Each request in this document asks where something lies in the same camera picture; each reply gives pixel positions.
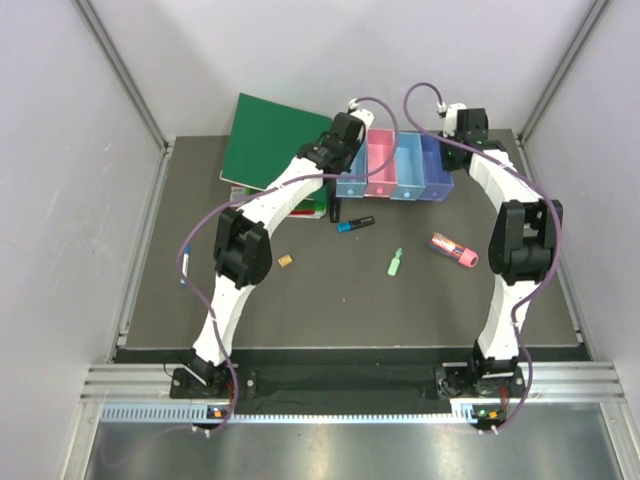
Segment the light blue drawer box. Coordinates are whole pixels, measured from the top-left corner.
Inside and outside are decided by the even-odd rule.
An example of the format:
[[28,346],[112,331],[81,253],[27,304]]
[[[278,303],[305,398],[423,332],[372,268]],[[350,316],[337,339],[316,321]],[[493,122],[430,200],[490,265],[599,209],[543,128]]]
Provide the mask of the light blue drawer box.
[[421,137],[417,133],[400,132],[396,136],[396,187],[392,200],[415,201],[425,189]]
[[367,186],[367,154],[362,146],[351,164],[351,170],[336,180],[336,196],[339,198],[363,198]]

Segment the pink drawer box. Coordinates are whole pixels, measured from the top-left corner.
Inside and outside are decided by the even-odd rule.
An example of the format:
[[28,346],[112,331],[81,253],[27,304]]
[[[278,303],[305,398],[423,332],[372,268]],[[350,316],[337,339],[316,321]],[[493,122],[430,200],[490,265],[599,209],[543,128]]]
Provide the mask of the pink drawer box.
[[391,160],[380,169],[393,151],[395,135],[392,130],[370,129],[367,135],[367,172],[376,171],[367,179],[365,195],[390,198],[397,186],[395,163]]

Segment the black marker purple cap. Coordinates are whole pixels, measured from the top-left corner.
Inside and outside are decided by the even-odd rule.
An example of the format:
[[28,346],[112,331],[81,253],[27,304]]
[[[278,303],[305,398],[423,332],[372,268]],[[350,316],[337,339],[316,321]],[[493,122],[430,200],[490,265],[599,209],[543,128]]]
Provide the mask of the black marker purple cap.
[[340,222],[341,199],[335,193],[331,193],[328,202],[329,220],[331,223]]

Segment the red and green folder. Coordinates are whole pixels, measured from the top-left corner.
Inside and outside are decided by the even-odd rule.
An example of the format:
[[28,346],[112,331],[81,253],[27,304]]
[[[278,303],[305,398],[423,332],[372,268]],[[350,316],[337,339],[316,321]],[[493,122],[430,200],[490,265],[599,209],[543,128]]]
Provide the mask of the red and green folder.
[[[233,184],[230,190],[229,200],[234,201],[241,197],[256,194],[258,189],[253,189],[239,184]],[[289,214],[291,218],[319,219],[327,213],[328,188],[322,187],[314,192],[310,197],[301,201]]]

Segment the green ring binder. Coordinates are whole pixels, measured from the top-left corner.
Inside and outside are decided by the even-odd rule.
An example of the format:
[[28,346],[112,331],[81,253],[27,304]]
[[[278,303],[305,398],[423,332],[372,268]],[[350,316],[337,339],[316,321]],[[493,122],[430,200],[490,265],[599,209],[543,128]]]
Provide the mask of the green ring binder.
[[264,190],[289,165],[300,147],[331,126],[324,115],[240,94],[220,178]]

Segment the black highlighter blue cap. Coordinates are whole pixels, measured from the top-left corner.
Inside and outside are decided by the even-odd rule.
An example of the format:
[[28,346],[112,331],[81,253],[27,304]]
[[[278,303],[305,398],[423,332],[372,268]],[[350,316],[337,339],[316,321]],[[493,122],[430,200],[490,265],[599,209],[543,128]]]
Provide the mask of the black highlighter blue cap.
[[338,233],[346,233],[353,230],[369,227],[375,224],[375,219],[372,216],[362,217],[355,220],[339,223],[336,227]]

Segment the purple drawer box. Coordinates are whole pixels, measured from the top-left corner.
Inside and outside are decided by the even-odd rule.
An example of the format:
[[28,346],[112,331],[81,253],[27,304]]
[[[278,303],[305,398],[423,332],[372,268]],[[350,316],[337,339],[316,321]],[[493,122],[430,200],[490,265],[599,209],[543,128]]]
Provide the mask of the purple drawer box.
[[420,135],[425,189],[419,195],[421,201],[442,202],[454,189],[451,174],[443,169],[440,143],[425,134]]

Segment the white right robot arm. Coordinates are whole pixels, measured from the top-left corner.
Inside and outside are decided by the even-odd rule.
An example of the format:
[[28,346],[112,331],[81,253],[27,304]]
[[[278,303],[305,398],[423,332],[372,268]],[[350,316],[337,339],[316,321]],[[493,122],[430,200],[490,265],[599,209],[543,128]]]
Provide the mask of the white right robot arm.
[[497,213],[488,247],[489,266],[495,275],[493,297],[466,372],[469,388],[487,396],[504,378],[515,374],[519,334],[533,292],[552,270],[557,251],[553,217],[562,216],[563,207],[556,200],[545,202],[517,171],[502,144],[489,139],[484,109],[455,103],[443,107],[441,116],[443,168],[465,171]]

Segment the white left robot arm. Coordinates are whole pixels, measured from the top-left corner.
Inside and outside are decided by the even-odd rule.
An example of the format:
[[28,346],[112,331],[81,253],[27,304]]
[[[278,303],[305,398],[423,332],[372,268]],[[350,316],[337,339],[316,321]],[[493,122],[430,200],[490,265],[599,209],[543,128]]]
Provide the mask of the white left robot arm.
[[193,345],[195,355],[204,363],[196,367],[191,381],[203,395],[216,396],[226,387],[227,374],[220,365],[231,353],[249,295],[272,267],[273,233],[302,200],[323,186],[326,174],[350,170],[373,120],[373,113],[363,108],[338,113],[330,129],[300,147],[261,196],[220,213],[214,244],[213,296]]

